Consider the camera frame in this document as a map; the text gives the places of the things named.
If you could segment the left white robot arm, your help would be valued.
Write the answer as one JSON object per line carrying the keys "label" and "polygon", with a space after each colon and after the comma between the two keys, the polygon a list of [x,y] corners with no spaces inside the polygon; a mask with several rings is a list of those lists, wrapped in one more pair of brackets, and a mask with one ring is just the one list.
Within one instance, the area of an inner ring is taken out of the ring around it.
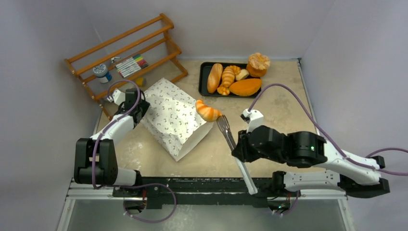
{"label": "left white robot arm", "polygon": [[132,197],[143,192],[143,181],[138,170],[118,166],[115,145],[132,131],[147,113],[150,104],[144,92],[128,89],[114,117],[101,131],[76,142],[74,181],[78,184],[122,186]]}

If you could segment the fake croissant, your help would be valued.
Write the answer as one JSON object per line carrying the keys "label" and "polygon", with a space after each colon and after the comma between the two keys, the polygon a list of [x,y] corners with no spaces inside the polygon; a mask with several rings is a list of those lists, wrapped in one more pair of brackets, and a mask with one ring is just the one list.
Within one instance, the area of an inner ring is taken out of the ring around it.
{"label": "fake croissant", "polygon": [[235,80],[235,73],[231,66],[228,66],[224,69],[222,73],[222,85],[228,88]]}

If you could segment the patterned white paper bag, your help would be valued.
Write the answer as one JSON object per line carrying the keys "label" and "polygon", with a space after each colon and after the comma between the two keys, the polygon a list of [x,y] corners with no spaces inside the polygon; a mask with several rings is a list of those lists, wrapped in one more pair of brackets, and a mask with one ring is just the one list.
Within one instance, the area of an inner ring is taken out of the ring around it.
{"label": "patterned white paper bag", "polygon": [[192,151],[214,125],[198,115],[192,96],[165,78],[144,95],[150,106],[141,122],[175,161]]}

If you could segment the braided fake bread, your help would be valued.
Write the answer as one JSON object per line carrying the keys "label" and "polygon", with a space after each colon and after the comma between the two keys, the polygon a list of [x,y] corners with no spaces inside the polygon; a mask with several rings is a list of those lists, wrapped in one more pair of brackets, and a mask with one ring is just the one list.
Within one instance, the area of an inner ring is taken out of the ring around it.
{"label": "braided fake bread", "polygon": [[[231,67],[234,70],[234,73],[237,74],[239,73],[239,71],[241,70],[240,67],[236,66],[236,65],[231,65]],[[217,88],[217,92],[221,95],[229,95],[230,94],[230,90],[229,87],[226,88],[222,85],[222,83],[219,85],[219,87]]]}

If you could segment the seeded fake bread bun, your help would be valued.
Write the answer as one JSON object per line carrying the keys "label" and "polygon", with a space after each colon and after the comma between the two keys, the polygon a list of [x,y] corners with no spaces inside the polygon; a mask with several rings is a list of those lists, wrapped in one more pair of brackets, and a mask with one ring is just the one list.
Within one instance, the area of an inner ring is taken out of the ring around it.
{"label": "seeded fake bread bun", "polygon": [[235,75],[235,81],[244,80],[249,76],[249,72],[246,69],[241,69],[239,73]]}

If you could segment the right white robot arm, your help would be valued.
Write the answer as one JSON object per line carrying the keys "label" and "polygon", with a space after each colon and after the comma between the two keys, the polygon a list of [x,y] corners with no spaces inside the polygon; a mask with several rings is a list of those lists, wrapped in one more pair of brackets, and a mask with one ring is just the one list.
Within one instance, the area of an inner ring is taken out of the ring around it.
{"label": "right white robot arm", "polygon": [[383,157],[341,155],[331,142],[308,131],[283,134],[259,126],[252,132],[241,130],[238,138],[231,154],[241,162],[263,158],[290,167],[324,169],[307,173],[274,172],[270,183],[274,195],[321,189],[341,191],[354,198],[373,198],[390,192],[388,180],[379,172],[385,167]]}

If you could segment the small striped fake bread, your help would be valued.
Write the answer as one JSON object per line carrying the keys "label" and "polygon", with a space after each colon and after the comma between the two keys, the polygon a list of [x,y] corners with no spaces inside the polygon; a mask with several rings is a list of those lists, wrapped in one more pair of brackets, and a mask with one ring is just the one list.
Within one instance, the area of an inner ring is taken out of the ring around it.
{"label": "small striped fake bread", "polygon": [[206,105],[201,99],[196,101],[195,108],[197,114],[206,122],[215,122],[218,118],[223,116],[218,109]]}

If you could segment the long fake bread loaf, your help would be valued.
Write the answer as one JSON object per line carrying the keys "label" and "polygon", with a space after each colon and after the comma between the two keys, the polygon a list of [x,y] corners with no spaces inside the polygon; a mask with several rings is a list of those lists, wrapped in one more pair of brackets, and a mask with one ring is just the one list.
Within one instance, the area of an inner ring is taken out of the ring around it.
{"label": "long fake bread loaf", "polygon": [[219,87],[222,73],[223,73],[222,64],[215,63],[212,66],[207,79],[207,91],[209,93],[214,93]]}

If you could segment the round fake bread roll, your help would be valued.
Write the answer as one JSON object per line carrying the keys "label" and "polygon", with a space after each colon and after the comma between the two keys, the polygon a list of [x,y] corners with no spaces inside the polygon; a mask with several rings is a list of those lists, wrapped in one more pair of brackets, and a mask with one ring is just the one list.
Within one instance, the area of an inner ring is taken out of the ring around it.
{"label": "round fake bread roll", "polygon": [[260,90],[262,83],[258,78],[239,80],[231,84],[229,90],[238,96],[251,96]]}

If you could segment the fake muffin orange cup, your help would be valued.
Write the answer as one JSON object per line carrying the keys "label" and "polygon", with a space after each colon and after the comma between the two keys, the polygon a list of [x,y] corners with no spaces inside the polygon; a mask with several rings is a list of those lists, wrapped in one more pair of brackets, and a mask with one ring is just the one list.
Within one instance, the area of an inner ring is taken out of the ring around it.
{"label": "fake muffin orange cup", "polygon": [[270,67],[270,59],[268,56],[259,52],[248,56],[246,70],[252,77],[263,77]]}

